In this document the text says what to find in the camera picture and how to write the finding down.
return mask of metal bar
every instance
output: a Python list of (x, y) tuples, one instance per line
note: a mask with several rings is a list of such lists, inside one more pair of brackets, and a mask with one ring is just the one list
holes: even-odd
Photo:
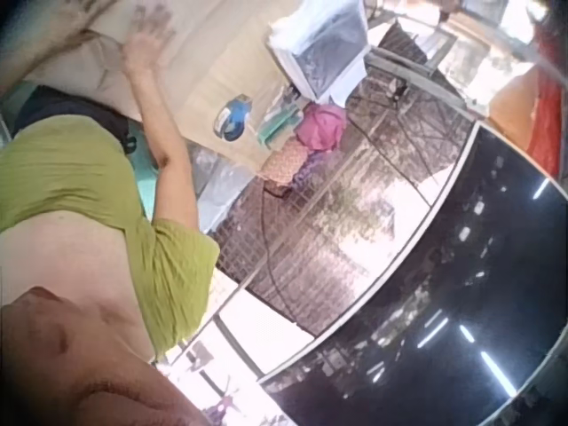
[(397, 65), (385, 58), (381, 58), (380, 56), (373, 54), (373, 51), (371, 51), (371, 53), (369, 53), (365, 57), (365, 62), (370, 67), (379, 68), (382, 71), (386, 71), (387, 73), (407, 80), (412, 85), (428, 92), (435, 98), (443, 100), (449, 106), (458, 108), (463, 113), (468, 114), (466, 103), (462, 98), (454, 95), (453, 93), (450, 93), (442, 86), (432, 82), (428, 77), (420, 75), (412, 69)]
[(418, 243), (420, 238), (429, 228), (430, 224), (436, 217), (439, 210), (442, 208), (442, 204), (446, 201), (446, 198), (452, 188), (454, 187), (454, 183), (457, 180), (458, 176), (460, 175), (463, 165), (465, 164), (469, 152), (473, 147), (475, 142), (475, 138), (480, 127), (479, 122), (476, 122), (469, 133), (469, 138), (466, 144), (461, 149), (460, 157), (458, 158), (457, 163), (450, 174), (450, 177), (447, 179), (442, 191), (438, 195), (434, 205), (430, 208), (428, 214), (424, 217), (421, 221), (418, 228), (414, 230), (414, 233), (405, 244), (405, 246), (397, 253), (395, 258), (390, 262), (387, 269), (373, 282), (373, 284), (367, 289), (363, 295), (357, 299), (357, 301), (352, 304), (347, 311), (343, 313), (343, 315), (337, 319), (330, 327), (328, 327), (323, 333), (321, 333), (317, 339), (313, 340), (312, 342), (308, 343), (306, 346), (303, 347), (296, 355), (290, 357), (286, 362), (280, 364), (278, 367), (274, 368), (269, 374), (261, 378), (258, 382), (265, 383), (266, 381), (270, 380), (276, 374), (288, 368), (295, 362), (297, 362), (301, 357), (306, 355), (308, 352), (315, 350), (320, 344), (325, 342), (337, 329), (339, 329), (343, 324), (345, 324), (355, 313), (357, 313), (361, 307), (366, 304), (371, 297), (383, 286), (383, 284), (391, 277), (391, 275), (398, 269), (400, 264), (404, 262), (410, 251), (414, 248), (414, 246)]
[(449, 38), (446, 40), (444, 45), (434, 53), (431, 59), (426, 62), (426, 67), (430, 69), (429, 76), (432, 76), (434, 72), (438, 69), (438, 65), (444, 60), (447, 54), (452, 50), (454, 47), (455, 42), (457, 41), (458, 37), (455, 35), (449, 35)]
[(430, 75), (432, 73), (432, 70), (424, 65), (421, 64), (417, 64), (416, 62), (413, 62), (410, 59), (407, 58), (403, 58), (402, 56), (392, 52), (392, 51), (388, 51), (386, 49), (383, 49), (382, 47), (373, 47), (371, 49), (372, 52), (376, 53), (377, 55), (381, 56), (381, 57), (385, 57), (386, 59), (390, 59), (393, 62), (398, 62), (401, 65), (406, 65), (407, 67), (409, 67), (410, 69), (413, 69), (415, 72), (417, 72), (418, 74), (427, 76)]
[[(195, 363), (195, 361), (197, 360), (197, 358), (196, 358), (191, 352), (188, 352), (188, 353), (187, 353), (187, 358), (188, 358), (192, 363)], [(211, 387), (211, 389), (212, 389), (220, 398), (222, 398), (222, 397), (225, 396), (225, 393), (223, 392), (223, 390), (222, 390), (221, 388), (219, 388), (215, 382), (213, 382), (213, 379), (211, 379), (207, 373), (205, 373), (203, 370), (201, 370), (201, 371), (199, 372), (199, 375), (203, 378), (203, 380), (205, 381), (205, 383), (207, 383), (207, 384)]]
[(245, 349), (241, 346), (237, 338), (231, 333), (229, 327), (223, 322), (221, 317), (216, 313), (213, 315), (213, 322), (225, 338), (225, 340), (231, 345), (233, 350), (237, 352), (237, 355), (242, 359), (242, 361), (250, 368), (256, 377), (262, 377), (264, 375), (263, 370), (256, 364), (256, 362), (247, 354)]
[[(384, 111), (383, 115), (381, 116), (381, 118), (379, 119), (379, 121), (377, 122), (375, 129), (378, 128), (378, 125), (383, 122), (383, 120), (385, 119), (385, 117), (388, 114), (388, 110)], [(282, 243), (286, 240), (286, 238), (288, 237), (288, 235), (292, 232), (292, 230), (294, 230), (298, 224), (300, 224), (300, 222), (302, 222), (302, 220), (304, 220), (304, 218), (307, 216), (307, 214), (310, 212), (310, 210), (312, 210), (313, 206), (316, 205), (316, 203), (321, 199), (321, 197), (323, 197), (323, 195), (326, 193), (326, 191), (329, 189), (329, 187), (337, 180), (337, 178), (343, 173), (343, 171), (347, 168), (347, 166), (352, 162), (353, 160), (353, 155), (355, 154), (355, 152), (357, 152), (357, 149), (359, 148), (360, 144), (363, 143), (363, 138), (361, 138), (360, 142), (355, 145), (355, 147), (353, 147), (349, 152), (345, 153), (345, 157), (342, 159), (342, 161), (339, 163), (338, 167), (334, 170), (333, 174), (329, 177), (329, 179), (327, 180), (327, 182), (318, 190), (318, 192), (316, 192), (312, 199), (310, 200), (310, 202), (308, 202), (304, 209), (298, 214), (296, 220), (294, 222), (292, 222), (287, 228), (286, 231), (283, 232), (277, 239), (276, 241), (270, 246), (269, 250), (273, 253), (274, 251), (276, 251), (281, 245)], [(174, 361), (172, 362), (172, 364), (176, 363), (178, 361), (178, 359), (180, 359), (181, 357), (183, 357), (188, 351), (189, 348), (191, 346), (191, 344), (195, 341), (195, 339), (197, 339), (197, 337), (199, 337), (199, 335), (202, 333), (202, 331), (213, 321), (213, 317), (215, 317), (215, 315), (218, 315), (232, 300), (233, 298), (239, 293), (241, 292), (243, 289), (245, 289), (246, 287), (249, 286), (249, 284), (252, 282), (252, 280), (258, 275), (258, 273), (262, 270), (262, 268), (264, 267), (264, 264), (266, 264), (266, 259), (268, 258), (268, 256), (266, 254), (264, 254), (262, 256), (262, 258), (258, 261), (258, 263), (256, 264), (255, 269), (248, 275), (248, 277), (241, 283), (239, 284), (239, 286), (225, 299), (225, 301), (221, 304), (221, 306), (219, 306), (219, 308), (217, 309), (217, 311), (215, 312), (215, 314), (208, 319), (207, 321), (205, 321), (205, 324), (203, 324), (203, 327), (197, 331), (197, 333), (195, 333), (195, 335), (193, 335), (192, 339), (189, 341), (188, 345), (185, 347), (185, 349), (182, 350), (182, 352), (177, 355), (177, 357), (174, 359)]]

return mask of person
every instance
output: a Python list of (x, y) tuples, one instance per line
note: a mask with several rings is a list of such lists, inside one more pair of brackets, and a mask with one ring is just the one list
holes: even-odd
[[(0, 43), (0, 96), (87, 39), (85, 29), (112, 3), (26, 2)], [(138, 7), (122, 47), (159, 168), (152, 222), (122, 150), (126, 119), (109, 108), (40, 87), (16, 120), (15, 138), (0, 150), (2, 306), (44, 288), (107, 324), (145, 362), (199, 326), (219, 253), (199, 231), (191, 161), (156, 78), (172, 35), (164, 7)]]
[(45, 288), (2, 308), (2, 424), (207, 426), (95, 312)]

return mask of metal grille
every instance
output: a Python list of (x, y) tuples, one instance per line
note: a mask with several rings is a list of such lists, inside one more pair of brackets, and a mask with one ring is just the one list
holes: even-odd
[[(341, 148), (314, 155), (309, 173), (281, 198), (256, 179), (213, 235), (218, 267), (313, 335), (368, 289), (404, 243), (396, 194), (408, 193), (410, 209), (425, 213), (444, 177), (434, 177), (433, 191), (424, 182), (455, 162), (469, 131), (467, 119), (412, 86), (395, 106), (393, 80), (371, 69), (347, 106), (369, 140), (350, 125)], [(264, 261), (261, 197), (278, 288)]]

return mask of green shirt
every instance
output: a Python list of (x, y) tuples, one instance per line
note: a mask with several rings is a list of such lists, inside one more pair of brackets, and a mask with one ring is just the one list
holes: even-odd
[(218, 245), (169, 220), (150, 223), (128, 159), (90, 118), (42, 120), (0, 151), (0, 233), (55, 210), (124, 232), (138, 304), (158, 357), (195, 332), (207, 308)]

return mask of tape roll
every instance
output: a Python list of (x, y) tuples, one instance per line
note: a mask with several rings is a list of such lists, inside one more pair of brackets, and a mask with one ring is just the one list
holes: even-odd
[(234, 142), (245, 132), (245, 124), (252, 110), (252, 99), (239, 95), (227, 102), (213, 125), (215, 134), (227, 142)]

